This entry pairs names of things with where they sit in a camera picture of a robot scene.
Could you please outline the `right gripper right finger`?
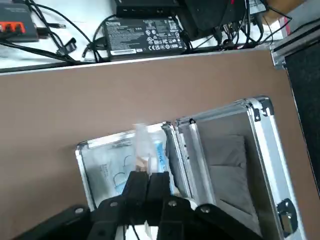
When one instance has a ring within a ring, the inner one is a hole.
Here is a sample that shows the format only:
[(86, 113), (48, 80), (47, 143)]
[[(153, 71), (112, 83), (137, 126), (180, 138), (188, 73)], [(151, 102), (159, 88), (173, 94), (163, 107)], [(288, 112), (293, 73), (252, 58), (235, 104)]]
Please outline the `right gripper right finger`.
[(146, 219), (158, 226), (158, 240), (261, 240), (262, 237), (219, 207), (205, 203), (191, 208), (189, 200), (170, 192), (168, 172), (153, 173), (146, 194)]

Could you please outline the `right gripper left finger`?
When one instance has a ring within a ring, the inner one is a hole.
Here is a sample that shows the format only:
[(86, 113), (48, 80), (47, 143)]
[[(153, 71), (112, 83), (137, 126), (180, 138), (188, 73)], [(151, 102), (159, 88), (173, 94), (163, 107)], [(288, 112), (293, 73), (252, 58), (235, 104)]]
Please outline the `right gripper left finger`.
[(119, 226), (128, 224), (126, 201), (144, 202), (149, 176), (145, 171), (132, 171), (121, 195), (103, 200), (91, 211), (76, 204), (16, 236), (16, 240), (114, 240)]

